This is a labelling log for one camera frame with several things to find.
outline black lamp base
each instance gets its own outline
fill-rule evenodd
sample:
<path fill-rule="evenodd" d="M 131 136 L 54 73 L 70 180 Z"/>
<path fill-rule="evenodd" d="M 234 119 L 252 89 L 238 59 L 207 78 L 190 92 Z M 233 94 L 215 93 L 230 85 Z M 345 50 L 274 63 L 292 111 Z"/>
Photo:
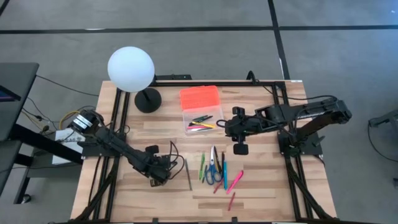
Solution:
<path fill-rule="evenodd" d="M 159 91 L 153 88 L 146 88 L 137 93 L 134 103 L 139 111 L 143 113 L 151 113 L 159 109 L 162 104 L 162 97 Z"/>

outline lamp shade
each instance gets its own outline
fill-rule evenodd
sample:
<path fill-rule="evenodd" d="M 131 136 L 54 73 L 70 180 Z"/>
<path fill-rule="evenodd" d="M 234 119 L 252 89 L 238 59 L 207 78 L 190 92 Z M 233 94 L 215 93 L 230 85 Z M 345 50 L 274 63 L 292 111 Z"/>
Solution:
<path fill-rule="evenodd" d="M 119 89 L 137 92 L 147 88 L 153 81 L 155 66 L 142 49 L 122 47 L 109 59 L 108 75 Z"/>

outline blue pen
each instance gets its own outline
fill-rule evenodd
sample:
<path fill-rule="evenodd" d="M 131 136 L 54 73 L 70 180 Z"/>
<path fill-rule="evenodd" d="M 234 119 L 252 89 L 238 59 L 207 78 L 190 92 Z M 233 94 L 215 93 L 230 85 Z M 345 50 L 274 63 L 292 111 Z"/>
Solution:
<path fill-rule="evenodd" d="M 227 174 L 226 174 L 226 161 L 224 161 L 224 189 L 228 189 L 228 181 L 227 181 Z"/>

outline white spherical lamp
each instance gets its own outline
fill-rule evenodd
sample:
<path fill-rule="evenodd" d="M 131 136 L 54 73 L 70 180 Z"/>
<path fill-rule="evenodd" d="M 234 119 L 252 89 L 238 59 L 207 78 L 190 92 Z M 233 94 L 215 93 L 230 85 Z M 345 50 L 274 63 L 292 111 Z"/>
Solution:
<path fill-rule="evenodd" d="M 151 113 L 162 104 L 160 93 L 147 88 L 154 79 L 155 66 L 142 49 L 122 47 L 115 51 L 108 62 L 108 74 L 119 89 L 138 92 L 134 102 L 140 111 Z"/>

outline gray carpet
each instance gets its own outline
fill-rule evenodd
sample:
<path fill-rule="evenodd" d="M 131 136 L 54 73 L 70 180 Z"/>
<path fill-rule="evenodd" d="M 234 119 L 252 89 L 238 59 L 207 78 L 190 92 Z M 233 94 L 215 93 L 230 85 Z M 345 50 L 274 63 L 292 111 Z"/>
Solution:
<path fill-rule="evenodd" d="M 396 1 L 275 0 L 280 26 L 398 24 Z M 90 29 L 177 26 L 270 26 L 267 1 L 260 0 L 10 0 L 0 29 Z M 398 31 L 334 30 L 281 32 L 291 79 L 303 80 L 308 96 L 332 94 L 353 113 L 345 125 L 320 131 L 326 172 L 338 216 L 344 220 L 396 223 L 398 163 L 369 144 L 368 119 L 398 108 Z M 106 64 L 118 48 L 134 45 L 154 60 L 156 74 L 191 74 L 194 79 L 281 79 L 273 31 L 169 32 L 146 34 L 0 35 L 0 62 L 38 62 L 39 75 L 78 90 L 98 93 L 108 80 Z M 53 120 L 95 105 L 80 95 L 37 79 L 30 97 Z M 37 113 L 31 102 L 25 108 Z M 19 123 L 38 129 L 21 116 Z M 398 160 L 391 127 L 371 130 L 377 148 Z M 24 147 L 23 153 L 31 149 Z M 78 176 L 34 179 L 34 198 L 12 205 L 23 175 L 12 171 L 0 197 L 0 223 L 48 223 L 69 219 Z"/>

